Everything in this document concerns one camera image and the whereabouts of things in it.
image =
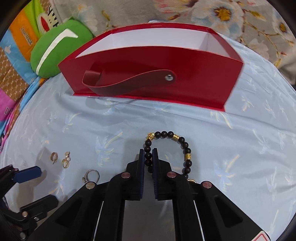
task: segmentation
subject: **blue clamp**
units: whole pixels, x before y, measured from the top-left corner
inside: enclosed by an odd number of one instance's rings
[[[35,179],[37,177],[40,177],[41,174],[42,174],[42,171],[40,167],[34,166],[28,169],[16,172],[13,180],[17,183],[24,183],[32,179]]]

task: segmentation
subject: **beaded bracelet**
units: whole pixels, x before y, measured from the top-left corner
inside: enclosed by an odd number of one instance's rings
[[[152,140],[154,138],[158,139],[158,138],[170,138],[170,139],[173,139],[175,141],[178,141],[181,146],[183,147],[184,151],[184,155],[185,155],[185,168],[182,170],[182,173],[184,175],[184,177],[186,179],[188,179],[188,173],[190,173],[191,169],[190,167],[192,166],[192,161],[191,161],[191,149],[188,148],[188,143],[185,142],[185,138],[184,137],[179,137],[177,135],[174,134],[174,132],[172,131],[169,131],[169,132],[166,132],[166,131],[163,131],[163,132],[155,132],[155,133],[148,133],[147,135],[147,140],[145,141],[145,147],[144,147],[144,151],[145,151],[145,165],[148,166],[148,172],[149,173],[153,173],[153,163],[152,163],[152,154],[150,153],[151,151],[151,144],[152,144]]]

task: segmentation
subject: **warning sticker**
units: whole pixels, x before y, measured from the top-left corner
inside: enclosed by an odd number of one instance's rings
[[[270,239],[264,231],[261,231],[252,241],[270,241]]]

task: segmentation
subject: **bed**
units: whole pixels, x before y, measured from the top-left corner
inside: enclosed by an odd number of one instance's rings
[[[184,136],[192,150],[189,177],[198,183],[211,181],[272,241],[278,240],[296,212],[296,92],[268,60],[224,38],[244,61],[225,112],[73,96],[62,74],[48,79],[22,109],[0,155],[0,168],[37,165],[43,171],[40,178],[8,192],[10,209],[18,211],[48,194],[62,204],[83,186],[87,170],[98,170],[99,183],[107,182],[137,159],[147,133],[172,130]],[[181,172],[183,155],[177,144],[154,141],[152,147]],[[66,151],[71,161],[63,169]],[[52,152],[59,154],[54,165]],[[171,202],[154,200],[147,171],[144,183],[144,199],[127,202],[123,240],[173,240]]]

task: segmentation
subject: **green pillow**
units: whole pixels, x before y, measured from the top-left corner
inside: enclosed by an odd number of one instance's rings
[[[57,65],[91,39],[87,27],[70,19],[39,39],[31,52],[31,67],[42,78],[53,77],[61,72]]]

